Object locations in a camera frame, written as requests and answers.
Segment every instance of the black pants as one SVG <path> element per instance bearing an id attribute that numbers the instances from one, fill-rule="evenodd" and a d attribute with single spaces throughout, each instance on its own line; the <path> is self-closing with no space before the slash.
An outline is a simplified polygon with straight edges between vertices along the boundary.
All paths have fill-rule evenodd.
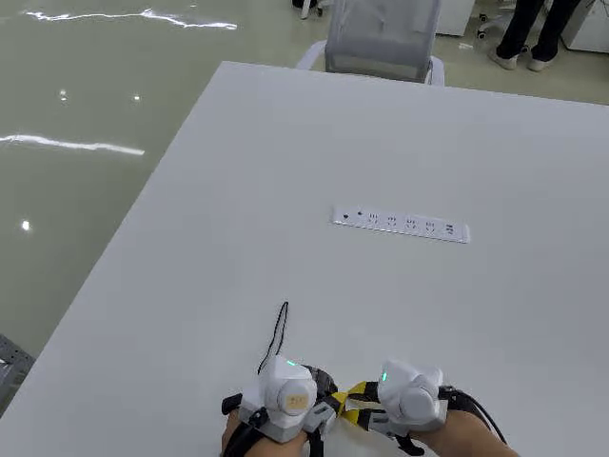
<path id="1" fill-rule="evenodd" d="M 547 62 L 559 53 L 560 34 L 571 18 L 573 11 L 581 0 L 554 0 L 554 4 L 545 19 L 537 45 L 531 50 L 533 58 Z M 535 24 L 543 0 L 518 0 L 514 18 L 507 28 L 497 55 L 502 59 L 511 59 L 521 52 L 526 37 Z"/>

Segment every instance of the human hand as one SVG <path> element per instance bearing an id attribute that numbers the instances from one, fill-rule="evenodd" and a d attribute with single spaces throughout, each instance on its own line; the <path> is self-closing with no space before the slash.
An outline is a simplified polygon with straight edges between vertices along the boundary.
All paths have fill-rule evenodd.
<path id="1" fill-rule="evenodd" d="M 239 425 L 237 410 L 228 414 L 226 429 L 222 434 L 222 452 L 224 454 L 228 440 Z M 301 450 L 306 443 L 306 434 L 301 431 L 299 435 L 288 443 L 275 443 L 268 438 L 263 438 L 256 443 L 246 454 L 246 457 L 300 457 Z"/>

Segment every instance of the electrical outlet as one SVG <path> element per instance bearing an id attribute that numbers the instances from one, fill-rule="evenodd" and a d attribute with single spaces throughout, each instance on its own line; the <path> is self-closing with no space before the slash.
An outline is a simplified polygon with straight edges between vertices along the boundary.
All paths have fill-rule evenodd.
<path id="1" fill-rule="evenodd" d="M 469 243 L 466 224 L 435 217 L 363 208 L 334 208 L 332 222 L 342 226 L 391 231 L 443 241 Z"/>

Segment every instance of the polished floor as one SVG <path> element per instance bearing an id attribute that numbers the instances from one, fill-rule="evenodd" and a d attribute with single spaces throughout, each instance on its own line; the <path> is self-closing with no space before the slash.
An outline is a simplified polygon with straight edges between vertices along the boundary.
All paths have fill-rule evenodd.
<path id="1" fill-rule="evenodd" d="M 609 104 L 607 55 L 508 72 L 477 21 L 436 41 L 448 86 Z M 0 3 L 0 332 L 41 351 L 221 61 L 293 67 L 327 27 L 288 0 Z"/>

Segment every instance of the white cabinet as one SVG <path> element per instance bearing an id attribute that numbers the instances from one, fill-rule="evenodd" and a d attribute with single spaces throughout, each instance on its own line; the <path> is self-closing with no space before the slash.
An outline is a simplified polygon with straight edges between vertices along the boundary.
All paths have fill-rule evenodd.
<path id="1" fill-rule="evenodd" d="M 476 0 L 442 0 L 437 33 L 463 36 Z"/>
<path id="2" fill-rule="evenodd" d="M 570 50 L 609 52 L 609 2 L 581 2 L 562 33 L 562 41 Z"/>

